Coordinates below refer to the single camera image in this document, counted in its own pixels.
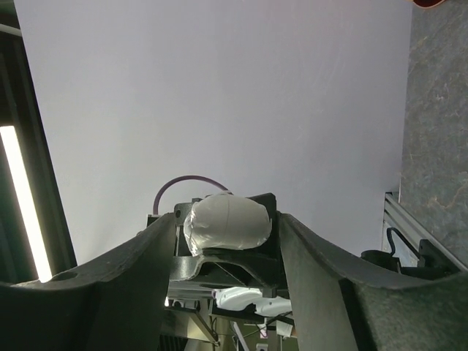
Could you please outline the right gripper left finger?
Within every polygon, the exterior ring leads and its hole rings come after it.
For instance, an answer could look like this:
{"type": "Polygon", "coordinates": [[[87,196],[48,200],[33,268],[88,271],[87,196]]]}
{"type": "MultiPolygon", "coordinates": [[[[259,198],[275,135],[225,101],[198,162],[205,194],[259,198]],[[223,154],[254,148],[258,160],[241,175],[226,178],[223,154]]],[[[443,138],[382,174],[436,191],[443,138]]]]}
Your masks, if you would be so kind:
{"type": "Polygon", "coordinates": [[[157,350],[176,239],[164,214],[48,282],[1,285],[2,350],[157,350]]]}

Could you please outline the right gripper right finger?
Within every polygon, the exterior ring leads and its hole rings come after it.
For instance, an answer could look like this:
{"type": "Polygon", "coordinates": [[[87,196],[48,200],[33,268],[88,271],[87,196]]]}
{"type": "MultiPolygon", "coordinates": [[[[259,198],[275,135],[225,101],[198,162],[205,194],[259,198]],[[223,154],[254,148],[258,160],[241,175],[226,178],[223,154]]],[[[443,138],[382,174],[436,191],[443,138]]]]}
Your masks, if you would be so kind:
{"type": "Polygon", "coordinates": [[[289,214],[279,235],[301,350],[465,350],[467,274],[427,280],[389,271],[289,214]]]}

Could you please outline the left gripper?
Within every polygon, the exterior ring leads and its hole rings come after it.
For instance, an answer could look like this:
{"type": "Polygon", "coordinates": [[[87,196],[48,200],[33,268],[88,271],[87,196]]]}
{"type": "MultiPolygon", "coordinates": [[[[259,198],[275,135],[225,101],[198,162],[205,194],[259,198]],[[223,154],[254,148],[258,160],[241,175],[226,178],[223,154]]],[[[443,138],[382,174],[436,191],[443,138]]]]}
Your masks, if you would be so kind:
{"type": "Polygon", "coordinates": [[[164,249],[173,257],[171,282],[203,287],[285,287],[278,256],[277,203],[272,193],[243,197],[220,192],[177,203],[148,216],[168,221],[164,249]]]}

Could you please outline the white earbud charging case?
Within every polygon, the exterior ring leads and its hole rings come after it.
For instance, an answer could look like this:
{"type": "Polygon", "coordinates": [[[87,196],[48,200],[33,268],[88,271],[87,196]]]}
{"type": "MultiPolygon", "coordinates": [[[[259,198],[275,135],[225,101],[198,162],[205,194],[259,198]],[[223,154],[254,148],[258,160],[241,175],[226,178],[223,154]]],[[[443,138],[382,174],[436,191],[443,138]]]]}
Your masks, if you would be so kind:
{"type": "Polygon", "coordinates": [[[192,205],[184,220],[184,237],[192,256],[198,256],[205,249],[257,248],[269,239],[272,227],[264,205],[220,193],[192,205]]]}

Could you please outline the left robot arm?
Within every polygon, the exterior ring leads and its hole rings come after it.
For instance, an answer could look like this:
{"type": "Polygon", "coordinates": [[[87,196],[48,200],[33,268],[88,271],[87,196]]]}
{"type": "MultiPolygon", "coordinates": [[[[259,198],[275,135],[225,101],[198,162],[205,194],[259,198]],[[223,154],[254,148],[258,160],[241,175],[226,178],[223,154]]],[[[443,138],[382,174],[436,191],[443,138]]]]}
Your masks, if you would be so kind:
{"type": "Polygon", "coordinates": [[[202,249],[192,255],[184,235],[184,220],[198,199],[178,203],[175,214],[175,254],[168,298],[173,301],[211,301],[211,313],[238,320],[262,322],[290,312],[291,305],[279,243],[276,198],[271,193],[251,197],[262,206],[271,234],[251,249],[202,249]]]}

